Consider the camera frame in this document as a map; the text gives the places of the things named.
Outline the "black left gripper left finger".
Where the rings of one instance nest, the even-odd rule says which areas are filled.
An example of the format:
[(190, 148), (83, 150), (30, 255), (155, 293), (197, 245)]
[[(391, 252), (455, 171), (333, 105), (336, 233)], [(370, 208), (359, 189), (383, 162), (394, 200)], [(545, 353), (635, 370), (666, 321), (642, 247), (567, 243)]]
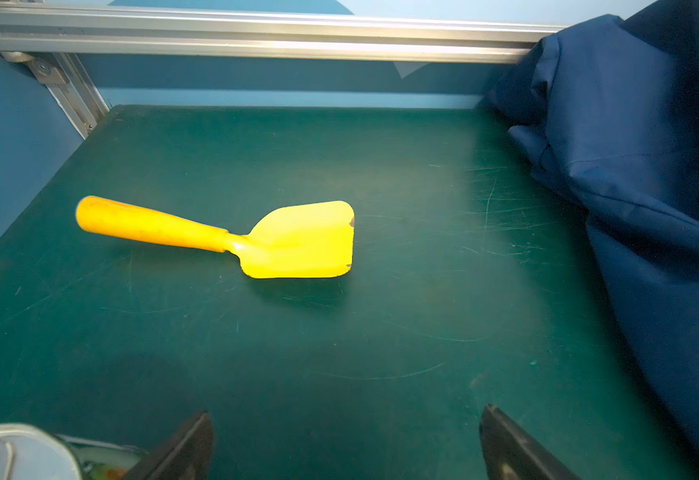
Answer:
[(211, 416), (200, 411), (131, 468), (123, 480), (208, 479), (214, 446)]

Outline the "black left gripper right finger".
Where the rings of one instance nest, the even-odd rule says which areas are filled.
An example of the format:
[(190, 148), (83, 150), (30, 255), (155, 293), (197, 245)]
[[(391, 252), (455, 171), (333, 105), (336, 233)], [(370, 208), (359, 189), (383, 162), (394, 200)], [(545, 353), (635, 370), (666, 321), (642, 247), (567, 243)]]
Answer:
[(491, 480), (581, 479), (495, 405), (483, 408), (479, 438)]

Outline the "dark blue jacket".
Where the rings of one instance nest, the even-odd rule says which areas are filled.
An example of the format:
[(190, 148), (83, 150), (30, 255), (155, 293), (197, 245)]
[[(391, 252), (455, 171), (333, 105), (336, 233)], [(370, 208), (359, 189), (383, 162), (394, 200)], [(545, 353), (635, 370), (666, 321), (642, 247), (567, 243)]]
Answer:
[(699, 452), (699, 1), (543, 38), (491, 92), (587, 235), (645, 378)]

